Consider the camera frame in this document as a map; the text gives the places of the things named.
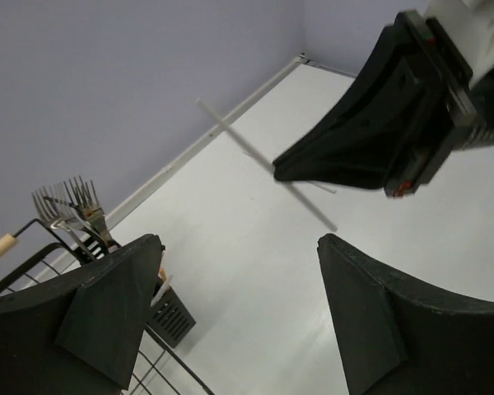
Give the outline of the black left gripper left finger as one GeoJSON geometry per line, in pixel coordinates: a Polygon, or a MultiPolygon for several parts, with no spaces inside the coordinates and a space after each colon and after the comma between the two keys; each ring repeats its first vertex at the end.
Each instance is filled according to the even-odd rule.
{"type": "Polygon", "coordinates": [[[0,296],[0,394],[119,394],[151,309],[161,239],[0,296]]]}

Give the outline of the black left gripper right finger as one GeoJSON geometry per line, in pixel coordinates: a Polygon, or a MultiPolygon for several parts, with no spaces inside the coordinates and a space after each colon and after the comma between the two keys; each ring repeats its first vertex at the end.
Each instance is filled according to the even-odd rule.
{"type": "Polygon", "coordinates": [[[494,302],[382,263],[340,237],[319,265],[351,394],[494,394],[494,302]]]}

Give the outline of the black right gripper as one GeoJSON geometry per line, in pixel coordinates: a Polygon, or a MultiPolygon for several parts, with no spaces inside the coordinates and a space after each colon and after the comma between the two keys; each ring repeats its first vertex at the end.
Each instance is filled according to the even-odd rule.
{"type": "Polygon", "coordinates": [[[273,161],[278,182],[320,181],[387,196],[414,194],[452,151],[494,146],[494,67],[472,69],[434,17],[402,14],[386,26],[337,104],[273,161]],[[438,101],[424,110],[424,51],[438,101]]]}

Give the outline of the white plastic chopstick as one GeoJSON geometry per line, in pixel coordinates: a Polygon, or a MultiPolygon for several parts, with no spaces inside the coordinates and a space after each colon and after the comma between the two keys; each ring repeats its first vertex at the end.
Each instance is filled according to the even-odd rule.
{"type": "MultiPolygon", "coordinates": [[[[206,112],[214,121],[228,134],[228,136],[238,145],[243,151],[254,159],[254,161],[262,167],[267,173],[273,176],[274,167],[272,163],[247,139],[242,137],[238,131],[233,128],[215,109],[207,105],[202,99],[196,101],[198,107],[206,112]]],[[[291,194],[313,217],[320,221],[331,232],[337,231],[335,223],[324,214],[320,208],[315,205],[301,190],[292,183],[280,183],[289,194],[291,194]]]]}

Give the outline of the all silver fork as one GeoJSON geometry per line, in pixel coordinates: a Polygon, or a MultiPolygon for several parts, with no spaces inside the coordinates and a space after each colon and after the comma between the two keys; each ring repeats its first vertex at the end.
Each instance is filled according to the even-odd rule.
{"type": "Polygon", "coordinates": [[[51,229],[60,229],[68,233],[77,247],[91,260],[96,261],[95,255],[84,245],[71,226],[67,223],[70,218],[68,214],[63,214],[56,202],[48,200],[45,187],[36,189],[32,194],[35,210],[42,222],[51,229]]]}

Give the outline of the silver fork black riveted handle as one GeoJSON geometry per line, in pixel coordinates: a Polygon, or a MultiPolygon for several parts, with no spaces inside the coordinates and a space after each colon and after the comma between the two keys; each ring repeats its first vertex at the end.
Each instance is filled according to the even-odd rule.
{"type": "Polygon", "coordinates": [[[76,207],[77,214],[96,232],[107,247],[113,244],[113,238],[105,221],[105,212],[101,207],[96,209],[76,207]]]}

